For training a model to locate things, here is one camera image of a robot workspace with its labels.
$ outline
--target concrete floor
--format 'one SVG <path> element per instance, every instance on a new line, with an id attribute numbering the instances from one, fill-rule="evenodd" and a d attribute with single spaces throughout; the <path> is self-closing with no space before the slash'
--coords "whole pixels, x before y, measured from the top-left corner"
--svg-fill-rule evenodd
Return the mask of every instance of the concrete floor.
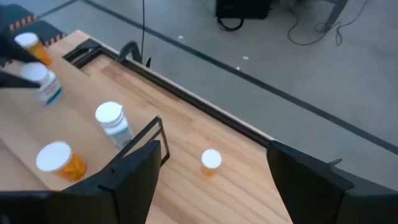
<path id="1" fill-rule="evenodd" d="M 92 0 L 133 22 L 141 23 L 141 1 Z M 0 0 L 42 14 L 68 0 Z M 361 17 L 312 46 L 290 43 L 286 34 L 294 18 L 278 9 L 263 21 L 246 21 L 234 33 L 214 21 L 214 0 L 146 0 L 146 26 L 366 131 L 398 145 L 398 29 L 395 1 L 369 1 Z M 339 21 L 354 18 L 363 0 L 351 0 Z M 331 11 L 327 2 L 297 8 L 300 42 L 317 38 L 313 25 Z M 76 1 L 43 18 L 66 33 L 81 29 L 115 49 L 127 41 L 141 43 L 141 30 L 110 13 Z M 343 158 L 339 168 L 398 190 L 398 156 L 336 122 L 331 122 L 197 57 L 150 33 L 144 57 L 152 68 L 265 133 L 323 161 Z"/>

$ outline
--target floor stripe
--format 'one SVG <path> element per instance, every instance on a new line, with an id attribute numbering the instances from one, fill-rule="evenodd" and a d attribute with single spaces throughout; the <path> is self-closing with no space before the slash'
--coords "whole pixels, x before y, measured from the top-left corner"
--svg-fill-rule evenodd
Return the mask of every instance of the floor stripe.
<path id="1" fill-rule="evenodd" d="M 48 10 L 47 12 L 44 12 L 44 13 L 40 14 L 40 15 L 39 15 L 39 19 L 43 18 L 44 16 L 48 16 L 49 14 L 55 13 L 55 12 L 57 12 L 58 10 L 63 9 L 64 7 L 67 7 L 67 6 L 69 6 L 70 4 L 72 4 L 72 3 L 74 3 L 74 2 L 77 2 L 77 1 L 78 1 L 78 0 L 71 0 L 71 1 L 65 2 L 65 3 L 63 3 L 62 5 L 57 6 L 57 7 L 53 8 L 53 9 L 50 9 L 50 10 Z"/>
<path id="2" fill-rule="evenodd" d="M 75 1 L 77 1 L 77 0 L 72 0 L 71 2 L 68 2 L 67 5 L 69 5 L 69 4 L 71 4 L 71 3 L 75 2 Z M 123 22 L 126 22 L 126 23 L 128 23 L 128 24 L 130 24 L 130 25 L 132 25 L 132 26 L 134 26 L 134 27 L 136 27 L 138 29 L 142 29 L 142 24 L 140 24 L 138 22 L 135 22 L 135 21 L 127 18 L 126 16 L 120 15 L 117 12 L 114 12 L 114 11 L 112 11 L 110 9 L 107 9 L 107 8 L 101 6 L 101 5 L 99 5 L 99 4 L 97 4 L 97 3 L 93 2 L 93 1 L 90 1 L 90 0 L 82 0 L 82 1 L 87 3 L 90 6 L 93 6 L 94 8 L 96 8 L 96 9 L 98 9 L 100 11 L 103 11 L 103 12 L 109 14 L 110 16 L 118 18 L 119 20 L 121 20 Z M 207 61 L 209 63 L 212 63 L 213 65 L 215 65 L 215 66 L 217 66 L 217 67 L 219 67 L 219 68 L 221 68 L 223 70 L 226 70 L 227 72 L 232 73 L 232 74 L 236 75 L 239 78 L 242 78 L 242 79 L 244 79 L 244 80 L 246 80 L 246 81 L 248 81 L 248 82 L 250 82 L 250 83 L 252 83 L 252 84 L 254 84 L 254 85 L 256 85 L 256 86 L 258 86 L 258 87 L 260 87 L 262 89 L 264 89 L 264 90 L 267 90 L 267 91 L 269 91 L 269 92 L 271 92 L 271 93 L 273 93 L 273 94 L 275 94 L 275 95 L 277 95 L 277 96 L 279 96 L 279 97 L 281 97 L 281 98 L 283 98 L 283 99 L 285 99 L 285 100 L 287 100 L 287 101 L 289 101 L 289 102 L 301 107 L 301 108 L 304 108 L 304 109 L 306 109 L 306 110 L 308 110 L 308 111 L 310 111 L 310 112 L 312 112 L 312 113 L 314 113 L 314 114 L 316 114 L 316 115 L 318 115 L 318 116 L 320 116 L 322 118 L 325 118 L 328 121 L 340 126 L 341 128 L 344 128 L 345 130 L 350 131 L 353 134 L 356 134 L 357 136 L 360 136 L 360 137 L 362 137 L 362 138 L 374 143 L 375 145 L 378 145 L 378 146 L 380 146 L 380 147 L 382 147 L 384 149 L 387 149 L 388 151 L 391 151 L 394 154 L 398 155 L 398 147 L 397 146 L 395 146 L 395 145 L 393 145 L 393 144 L 391 144 L 391 143 L 389 143 L 389 142 L 387 142 L 387 141 L 385 141 L 385 140 L 383 140 L 383 139 L 381 139 L 381 138 L 379 138 L 379 137 L 377 137 L 377 136 L 375 136 L 375 135 L 373 135 L 373 134 L 371 134 L 371 133 L 369 133 L 369 132 L 367 132 L 365 130 L 360 129 L 360 128 L 358 128 L 358 127 L 356 127 L 356 126 L 354 126 L 354 125 L 352 125 L 352 124 L 350 124 L 350 123 L 348 123 L 348 122 L 336 117 L 335 115 L 327 113 L 326 111 L 323 111 L 323 110 L 317 108 L 316 106 L 311 105 L 310 103 L 302 101 L 302 100 L 300 100 L 300 99 L 298 99 L 298 98 L 296 98 L 296 97 L 294 97 L 294 96 L 292 96 L 292 95 L 290 95 L 290 94 L 288 94 L 288 93 L 286 93 L 286 92 L 284 92 L 284 91 L 282 91 L 282 90 L 280 90 L 278 88 L 275 88 L 275 87 L 273 87 L 273 86 L 271 86 L 269 84 L 266 84 L 266 83 L 258 80 L 257 78 L 254 78 L 254 77 L 248 75 L 247 73 L 244 73 L 244 72 L 241 72 L 239 70 L 236 70 L 235 68 L 233 68 L 233 67 L 231 67 L 231 66 L 229 66 L 229 65 L 227 65 L 227 64 L 225 64 L 223 62 L 220 62 L 217 59 L 214 59 L 214 58 L 212 58 L 212 57 L 210 57 L 210 56 L 208 56 L 208 55 L 206 55 L 204 53 L 201 53 L 201 52 L 199 52 L 199 51 L 197 51 L 197 50 L 195 50 L 195 49 L 193 49 L 193 48 L 191 48 L 189 46 L 186 46 L 186 45 L 184 45 L 184 44 L 182 44 L 182 43 L 180 43 L 180 42 L 178 42 L 178 41 L 176 41 L 174 39 L 171 39 L 170 37 L 167 37 L 167 36 L 157 32 L 157 31 L 155 31 L 155 30 L 153 30 L 153 29 L 151 29 L 149 27 L 145 27 L 145 30 L 149 34 L 152 34 L 152 35 L 162 39 L 163 41 L 174 45 L 175 47 L 178 47 L 178 48 L 180 48 L 180 49 L 182 49 L 182 50 L 184 50 L 184 51 L 186 51 L 188 53 L 191 53 L 191 54 L 193 54 L 193 55 L 195 55 L 195 56 L 197 56 L 197 57 L 199 57 L 199 58 L 201 58 L 201 59 L 203 59 L 203 60 L 205 60 L 205 61 Z"/>

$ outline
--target blue label stripe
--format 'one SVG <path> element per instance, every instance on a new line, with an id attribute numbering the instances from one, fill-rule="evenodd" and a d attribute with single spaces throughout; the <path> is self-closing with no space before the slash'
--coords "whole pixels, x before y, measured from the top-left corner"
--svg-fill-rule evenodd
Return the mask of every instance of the blue label stripe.
<path id="1" fill-rule="evenodd" d="M 47 100 L 46 104 L 49 105 L 49 104 L 53 103 L 55 100 L 57 100 L 61 96 L 61 93 L 62 93 L 62 87 L 53 96 L 51 96 L 51 98 L 49 100 Z"/>

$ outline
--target bottle cap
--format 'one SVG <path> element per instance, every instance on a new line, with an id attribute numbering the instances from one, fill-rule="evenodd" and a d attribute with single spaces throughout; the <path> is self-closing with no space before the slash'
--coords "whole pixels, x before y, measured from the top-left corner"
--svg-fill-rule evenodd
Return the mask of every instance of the bottle cap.
<path id="1" fill-rule="evenodd" d="M 23 34 L 19 34 L 14 38 L 15 42 L 19 44 L 21 47 L 28 49 L 30 47 L 33 47 L 38 41 L 39 38 L 37 37 L 36 34 L 32 32 L 27 32 Z"/>
<path id="2" fill-rule="evenodd" d="M 55 172 L 64 168 L 72 158 L 72 149 L 63 141 L 46 145 L 36 157 L 36 166 L 44 172 Z"/>
<path id="3" fill-rule="evenodd" d="M 201 155 L 201 163 L 209 169 L 216 169 L 221 165 L 223 158 L 221 154 L 215 149 L 207 149 Z"/>
<path id="4" fill-rule="evenodd" d="M 47 67 L 40 62 L 29 62 L 21 67 L 21 77 L 31 80 L 33 82 L 39 82 L 43 84 L 47 78 L 49 70 Z"/>
<path id="5" fill-rule="evenodd" d="M 123 106 L 112 101 L 101 104 L 95 111 L 95 118 L 105 126 L 118 124 L 123 117 Z"/>

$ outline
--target wooden tabletop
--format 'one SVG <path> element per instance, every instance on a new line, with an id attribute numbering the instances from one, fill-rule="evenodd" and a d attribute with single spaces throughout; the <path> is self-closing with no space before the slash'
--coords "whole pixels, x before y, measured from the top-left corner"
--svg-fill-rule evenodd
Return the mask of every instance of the wooden tabletop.
<path id="1" fill-rule="evenodd" d="M 50 68 L 64 87 L 53 105 L 39 105 L 29 90 L 0 91 L 3 150 L 44 187 L 62 190 L 71 183 L 37 170 L 38 151 L 50 142 L 66 141 L 87 161 L 86 177 L 98 172 L 118 150 L 94 112 L 105 101 L 117 101 L 134 132 L 159 115 L 169 141 L 171 158 L 160 170 L 147 223 L 290 223 L 266 149 L 106 56 L 81 71 L 60 58 L 87 38 L 78 31 L 50 47 Z M 200 170 L 200 156 L 208 148 L 223 156 L 212 177 Z"/>

